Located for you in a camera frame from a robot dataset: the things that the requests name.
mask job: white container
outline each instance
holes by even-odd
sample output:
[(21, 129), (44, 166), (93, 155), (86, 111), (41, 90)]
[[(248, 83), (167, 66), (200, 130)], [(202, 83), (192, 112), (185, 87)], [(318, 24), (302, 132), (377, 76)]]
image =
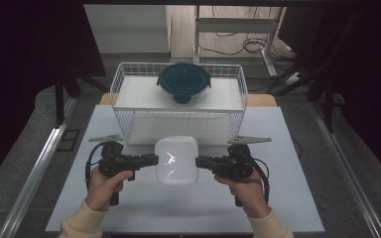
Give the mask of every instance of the white container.
[(189, 185), (197, 181), (197, 142), (193, 137), (167, 137), (157, 142), (155, 154), (159, 156), (156, 177), (168, 185)]
[(128, 145), (155, 146), (166, 137), (190, 136), (201, 147), (227, 146), (238, 134), (247, 105), (243, 69), (237, 64), (198, 64), (211, 75), (211, 88), (192, 106), (172, 103), (157, 86), (171, 63), (122, 62), (110, 101)]

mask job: controller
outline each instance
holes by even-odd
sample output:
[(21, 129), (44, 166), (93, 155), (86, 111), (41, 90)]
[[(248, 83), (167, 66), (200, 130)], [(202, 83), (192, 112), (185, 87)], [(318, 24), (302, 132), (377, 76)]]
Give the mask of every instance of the controller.
[[(258, 164), (250, 155), (249, 147), (245, 144), (231, 145), (227, 148), (228, 157), (199, 156), (195, 163), (198, 168), (212, 171), (213, 174), (242, 181), (249, 178), (255, 169), (264, 182), (265, 198), (268, 201), (269, 184), (268, 179)], [(241, 207), (242, 202), (235, 196), (236, 206)]]
[[(101, 159), (98, 161), (98, 170), (102, 175), (112, 178), (117, 174), (124, 171), (132, 171), (133, 176), (128, 180), (135, 180), (135, 172), (141, 168), (155, 166), (159, 163), (159, 157), (154, 154), (142, 156), (125, 156), (122, 155), (123, 145), (115, 141), (107, 141), (98, 144), (92, 151), (94, 154), (95, 149), (103, 146), (101, 149)], [(87, 162), (85, 174), (87, 179), (90, 179), (90, 159)], [(119, 204), (119, 192), (114, 192), (110, 197), (110, 205), (115, 206)]]

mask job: metal rail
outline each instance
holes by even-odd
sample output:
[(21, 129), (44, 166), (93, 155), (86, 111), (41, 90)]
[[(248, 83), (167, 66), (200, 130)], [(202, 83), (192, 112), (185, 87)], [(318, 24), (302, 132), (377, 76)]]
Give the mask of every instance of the metal rail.
[(363, 215), (364, 220), (366, 221), (367, 226), (370, 229), (370, 232), (372, 233), (373, 237), (381, 238), (380, 218), (374, 209), (373, 204), (370, 202), (365, 191), (363, 190), (356, 175), (354, 174), (354, 171), (352, 170), (347, 158), (345, 157), (345, 154), (339, 147), (339, 144), (334, 135), (327, 131), (327, 128), (321, 119), (322, 114), (318, 103), (311, 102), (311, 109), (315, 114), (320, 130), (322, 131), (326, 142), (332, 150), (336, 163), (338, 164), (341, 173), (347, 182), (347, 185), (360, 209), (361, 214)]
[(26, 180), (20, 194), (17, 197), (11, 211), (9, 212), (1, 230), (0, 237), (14, 237), (23, 221), (24, 215), (33, 200), (34, 195), (42, 181), (42, 178), (48, 168), (48, 165), (55, 153), (59, 141), (61, 140), (64, 130), (66, 128), (67, 122), (69, 121), (70, 115), (72, 114), (73, 108), (75, 107), (76, 99), (70, 98), (64, 108), (65, 118), (63, 123), (55, 128), (46, 145), (43, 147), (36, 164), (34, 165), (29, 177)]

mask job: white shelf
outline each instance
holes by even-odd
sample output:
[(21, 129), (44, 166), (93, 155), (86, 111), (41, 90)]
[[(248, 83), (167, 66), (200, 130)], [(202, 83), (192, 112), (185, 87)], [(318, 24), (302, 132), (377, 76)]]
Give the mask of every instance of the white shelf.
[(113, 107), (120, 110), (243, 112), (237, 78), (213, 77), (211, 88), (193, 106), (181, 106), (169, 100), (157, 86), (156, 76), (125, 75)]
[(170, 136), (192, 136), (200, 146), (221, 147), (232, 137), (227, 114), (135, 113), (129, 145), (155, 145)]

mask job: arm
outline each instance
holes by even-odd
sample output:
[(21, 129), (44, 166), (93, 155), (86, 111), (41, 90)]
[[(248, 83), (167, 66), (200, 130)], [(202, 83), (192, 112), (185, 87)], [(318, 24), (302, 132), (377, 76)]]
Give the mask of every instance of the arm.
[(98, 168), (94, 168), (91, 172), (88, 195), (76, 214), (62, 221), (60, 238), (101, 237), (100, 224), (110, 207), (110, 196), (115, 191), (121, 191), (123, 181), (132, 175), (132, 172), (126, 171), (113, 178), (107, 178)]
[(281, 224), (268, 206), (263, 194), (263, 186), (259, 175), (254, 172), (252, 176), (242, 182), (220, 176), (215, 180), (226, 184), (230, 193), (239, 197), (242, 207), (252, 225), (254, 238), (293, 238), (293, 232)]

